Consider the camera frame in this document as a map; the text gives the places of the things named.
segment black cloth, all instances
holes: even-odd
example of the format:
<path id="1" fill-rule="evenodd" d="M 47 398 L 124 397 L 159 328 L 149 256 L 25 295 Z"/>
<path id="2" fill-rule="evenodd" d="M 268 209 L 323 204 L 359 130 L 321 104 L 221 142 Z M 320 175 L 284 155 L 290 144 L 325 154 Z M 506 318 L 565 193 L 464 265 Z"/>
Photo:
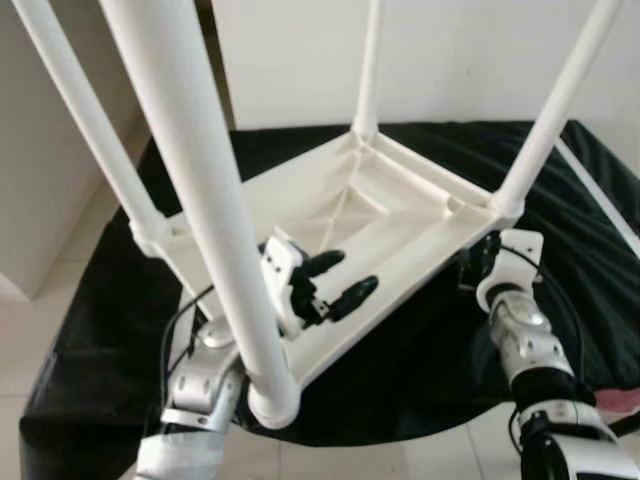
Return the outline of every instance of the black cloth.
<path id="1" fill-rule="evenodd" d="M 414 123 L 382 131 L 487 189 L 496 189 L 529 122 Z M 248 179 L 346 131 L 346 127 L 234 132 Z M 595 137 L 570 122 L 563 139 L 635 231 L 640 182 Z M 158 208 L 180 210 L 151 143 L 140 173 Z M 543 263 L 580 314 L 585 378 L 594 389 L 640 387 L 640 262 L 585 187 L 554 152 L 517 227 L 544 234 Z M 246 429 L 307 445 L 362 445 L 430 435 L 508 398 L 486 315 L 444 269 L 304 392 L 300 415 L 262 429 L 246 405 Z M 144 257 L 119 211 L 107 225 L 20 422 L 24 478 L 117 478 L 135 459 L 158 401 L 163 327 L 180 286 Z M 575 365 L 576 332 L 547 282 L 536 298 Z"/>

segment floor tile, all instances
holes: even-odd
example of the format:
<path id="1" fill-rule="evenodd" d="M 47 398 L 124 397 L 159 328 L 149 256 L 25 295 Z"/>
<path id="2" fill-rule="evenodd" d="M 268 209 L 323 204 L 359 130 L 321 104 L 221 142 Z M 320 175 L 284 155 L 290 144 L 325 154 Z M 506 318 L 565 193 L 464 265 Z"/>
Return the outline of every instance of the floor tile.
<path id="1" fill-rule="evenodd" d="M 85 207 L 82 217 L 69 236 L 58 259 L 88 261 L 107 222 L 118 209 L 118 200 L 109 185 L 102 182 Z"/>
<path id="2" fill-rule="evenodd" d="M 411 480 L 481 480 L 466 426 L 403 442 Z"/>
<path id="3" fill-rule="evenodd" d="M 134 480 L 136 478 L 136 466 L 131 465 L 131 468 L 127 470 L 118 480 Z"/>
<path id="4" fill-rule="evenodd" d="M 369 447 L 309 448 L 282 444 L 281 479 L 409 479 L 401 443 Z"/>
<path id="5" fill-rule="evenodd" d="M 520 458 L 507 434 L 513 403 L 503 403 L 468 424 L 471 441 L 485 479 L 520 480 Z"/>
<path id="6" fill-rule="evenodd" d="M 620 443 L 629 452 L 629 455 L 633 457 L 636 465 L 640 467 L 640 432 L 622 437 Z"/>
<path id="7" fill-rule="evenodd" d="M 232 426 L 224 443 L 224 460 L 216 480 L 276 480 L 280 442 Z"/>
<path id="8" fill-rule="evenodd" d="M 84 268 L 57 262 L 34 301 L 0 304 L 0 395 L 31 391 Z"/>
<path id="9" fill-rule="evenodd" d="M 0 396 L 0 478 L 18 480 L 18 421 L 27 401 L 26 396 Z"/>

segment pink object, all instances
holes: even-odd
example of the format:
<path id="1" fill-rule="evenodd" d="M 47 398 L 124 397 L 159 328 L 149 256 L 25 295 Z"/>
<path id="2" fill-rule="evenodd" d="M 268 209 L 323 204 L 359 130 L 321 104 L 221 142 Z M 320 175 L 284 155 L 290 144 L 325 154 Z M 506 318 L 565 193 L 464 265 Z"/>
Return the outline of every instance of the pink object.
<path id="1" fill-rule="evenodd" d="M 640 388 L 599 390 L 596 406 L 607 423 L 613 423 L 640 411 Z"/>

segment black cable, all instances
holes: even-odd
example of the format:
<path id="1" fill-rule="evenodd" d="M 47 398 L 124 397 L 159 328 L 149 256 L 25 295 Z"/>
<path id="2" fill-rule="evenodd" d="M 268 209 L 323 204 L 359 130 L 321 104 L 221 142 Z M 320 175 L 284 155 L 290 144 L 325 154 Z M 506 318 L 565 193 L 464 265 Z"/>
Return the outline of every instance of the black cable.
<path id="1" fill-rule="evenodd" d="M 573 305 L 573 302 L 571 301 L 571 299 L 569 298 L 567 293 L 564 291 L 564 289 L 560 285 L 560 282 L 558 282 L 555 279 L 555 277 L 551 274 L 551 272 L 549 270 L 547 270 L 542 264 L 537 265 L 533 260 L 531 260 L 525 254 L 523 254 L 522 252 L 519 252 L 518 250 L 516 250 L 514 248 L 501 245 L 500 249 L 501 250 L 505 250 L 505 251 L 510 252 L 510 253 L 513 253 L 514 255 L 520 257 L 522 260 L 527 262 L 533 268 L 535 268 L 536 271 L 539 271 L 542 274 L 542 277 L 549 281 L 549 284 L 551 285 L 551 287 L 556 291 L 556 293 L 558 295 L 560 295 L 560 297 L 561 297 L 562 301 L 564 302 L 565 306 L 569 309 L 569 313 L 570 313 L 570 316 L 571 316 L 571 321 L 573 322 L 573 328 L 574 328 L 575 333 L 576 333 L 576 342 L 577 342 L 577 347 L 576 347 L 576 356 L 577 356 L 576 373 L 577 373 L 578 379 L 580 379 L 581 382 L 584 382 L 584 337 L 582 335 L 582 325 L 580 324 L 580 315 L 576 311 L 576 309 L 575 309 L 575 307 Z"/>
<path id="2" fill-rule="evenodd" d="M 522 455 L 522 448 L 520 444 L 516 441 L 516 436 L 513 434 L 513 422 L 516 419 L 516 415 L 518 414 L 518 407 L 513 407 L 513 412 L 511 412 L 511 416 L 509 417 L 509 423 L 507 423 L 507 430 L 509 432 L 509 439 L 511 440 L 511 445 L 513 445 L 513 449 L 518 452 L 518 455 Z"/>
<path id="3" fill-rule="evenodd" d="M 180 362 L 185 357 L 185 355 L 189 353 L 189 350 L 193 347 L 193 343 L 196 340 L 199 340 L 201 343 L 204 343 L 204 340 L 202 340 L 202 338 L 197 333 L 192 332 L 187 346 L 182 349 L 182 352 L 180 352 L 180 355 L 178 355 L 178 357 L 174 360 L 173 364 L 167 369 L 167 373 L 165 373 L 165 376 L 164 376 L 165 382 L 167 382 L 167 380 L 171 377 L 171 374 L 176 369 L 176 367 L 180 364 Z"/>
<path id="4" fill-rule="evenodd" d="M 178 310 L 173 317 L 167 322 L 167 325 L 164 327 L 164 332 L 162 333 L 162 341 L 160 343 L 160 409 L 164 408 L 164 405 L 167 401 L 167 376 L 170 375 L 175 367 L 178 365 L 180 360 L 184 358 L 184 356 L 189 351 L 189 346 L 185 348 L 176 361 L 173 363 L 169 371 L 166 369 L 166 351 L 167 351 L 167 341 L 169 339 L 169 332 L 173 329 L 176 322 L 184 315 L 190 308 L 192 308 L 196 303 L 198 303 L 204 296 L 210 293 L 213 290 L 213 285 L 209 285 L 207 288 L 202 290 L 198 295 L 193 297 L 189 302 L 186 303 L 184 307 Z"/>

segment white pole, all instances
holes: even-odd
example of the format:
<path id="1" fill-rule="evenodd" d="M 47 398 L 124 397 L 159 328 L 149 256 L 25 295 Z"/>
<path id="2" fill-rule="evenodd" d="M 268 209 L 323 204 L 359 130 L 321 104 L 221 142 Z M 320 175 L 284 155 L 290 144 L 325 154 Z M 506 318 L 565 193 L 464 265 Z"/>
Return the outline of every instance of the white pole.
<path id="1" fill-rule="evenodd" d="M 300 389 L 260 272 L 194 2 L 101 4 L 251 378 L 249 406 L 266 427 L 284 427 Z"/>
<path id="2" fill-rule="evenodd" d="M 618 231 L 622 239 L 629 246 L 631 251 L 640 260 L 640 237 L 629 226 L 624 217 L 620 214 L 613 202 L 609 200 L 606 193 L 602 191 L 600 185 L 589 174 L 584 165 L 571 151 L 569 146 L 562 141 L 561 138 L 556 142 L 556 148 L 565 162 L 571 167 L 573 173 L 580 179 L 582 184 L 587 188 L 591 197 L 596 201 L 603 213 L 609 218 L 615 229 Z"/>
<path id="3" fill-rule="evenodd" d="M 369 18 L 364 43 L 364 58 L 360 73 L 358 105 L 351 129 L 364 140 L 378 131 L 377 77 L 380 47 L 380 23 L 382 0 L 369 1 Z"/>
<path id="4" fill-rule="evenodd" d="M 519 216 L 524 199 L 567 122 L 569 103 L 613 23 L 620 0 L 599 0 L 502 186 L 492 198 L 500 214 Z"/>
<path id="5" fill-rule="evenodd" d="M 43 63 L 143 245 L 168 233 L 47 0 L 13 0 Z"/>

